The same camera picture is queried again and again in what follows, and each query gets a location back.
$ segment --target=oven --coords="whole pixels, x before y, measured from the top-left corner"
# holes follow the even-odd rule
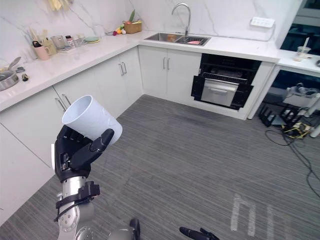
[[[251,59],[203,53],[191,96],[195,101],[239,110],[246,104],[260,64]]]

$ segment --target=marble backsplash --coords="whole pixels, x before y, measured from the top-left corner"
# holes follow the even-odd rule
[[[143,29],[184,32],[191,9],[190,34],[274,41],[287,19],[294,16],[301,0],[126,0],[126,15],[135,8]],[[275,19],[275,28],[251,26],[252,17]]]
[[[48,0],[0,0],[0,66],[22,56],[30,61],[32,49],[24,32],[32,27],[48,36],[92,36],[93,24],[113,31],[135,9],[144,30],[184,32],[188,11],[178,7],[182,0],[73,0],[69,11],[50,9]],[[275,41],[286,21],[290,21],[302,0],[183,0],[191,9],[190,34]],[[275,19],[274,28],[250,26],[252,17]]]

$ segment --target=faucet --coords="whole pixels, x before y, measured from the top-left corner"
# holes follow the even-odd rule
[[[189,6],[188,6],[186,3],[181,2],[181,3],[178,3],[177,5],[175,5],[175,6],[174,6],[174,8],[172,9],[172,13],[171,13],[171,15],[173,15],[173,14],[174,14],[174,11],[175,11],[175,10],[176,10],[176,8],[177,8],[177,7],[179,7],[179,6],[185,6],[185,7],[188,9],[188,11],[189,11],[188,26],[183,27],[183,28],[185,28],[185,33],[184,33],[184,35],[185,35],[185,36],[187,36],[187,35],[188,35],[188,29],[189,29],[189,26],[190,26],[191,11],[190,11]]]

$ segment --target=silver handle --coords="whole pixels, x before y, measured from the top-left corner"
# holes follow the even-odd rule
[[[162,60],[163,69],[166,69],[165,60],[166,60],[166,57],[164,57],[163,60]]]
[[[167,68],[168,70],[170,70],[170,68],[169,68],[169,60],[170,60],[170,57],[168,57],[168,59],[166,60],[166,68]]]
[[[220,89],[216,89],[216,88],[209,88],[209,90],[216,92],[217,94],[222,94],[222,95],[225,95],[228,92],[228,91],[220,90]]]
[[[61,105],[61,107],[62,107],[62,111],[66,111],[66,108],[65,108],[65,106],[63,105],[63,103],[60,101],[60,99],[59,98],[57,98],[57,97],[55,97],[54,98],[60,105]]]
[[[67,96],[65,94],[61,94],[62,97],[64,97],[64,99],[66,100],[66,102],[69,104],[69,106],[71,105],[71,102],[69,101],[69,99],[67,98]]]
[[[224,83],[224,84],[231,84],[231,85],[236,85],[238,86],[239,83],[231,82],[231,81],[224,81],[224,80],[218,80],[214,78],[205,78],[205,80],[211,81],[211,82],[219,82],[219,83]]]
[[[119,63],[118,65],[119,65],[120,68],[121,68],[121,76],[125,75],[124,70],[123,70],[123,68],[122,68],[122,64]]]
[[[124,62],[121,62],[124,66],[124,73],[126,74],[127,73],[127,68],[126,68],[126,64]]]

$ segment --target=white countertop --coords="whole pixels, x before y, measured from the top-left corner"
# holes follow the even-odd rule
[[[223,55],[235,58],[253,59],[277,63],[278,49],[274,42],[246,40],[231,37],[206,36],[211,38],[204,46],[177,44],[154,40],[142,40],[140,45],[175,49],[182,51]]]
[[[273,42],[211,36],[205,46],[193,46],[144,40],[156,33],[155,31],[142,31],[135,34],[105,36],[99,43],[88,43],[72,49],[68,53],[58,53],[49,60],[35,60],[25,63],[23,66],[26,69],[25,73],[29,76],[29,80],[23,82],[20,77],[16,85],[0,92],[0,111],[138,45],[254,59],[272,63],[277,63],[282,56],[279,55],[279,50],[277,50]],[[294,64],[302,67],[301,63],[294,62]]]
[[[277,56],[279,58],[277,65],[318,73],[320,77],[320,67],[316,66],[316,62],[320,60],[320,56],[318,55],[311,55],[311,59],[295,61],[295,51],[278,50]]]

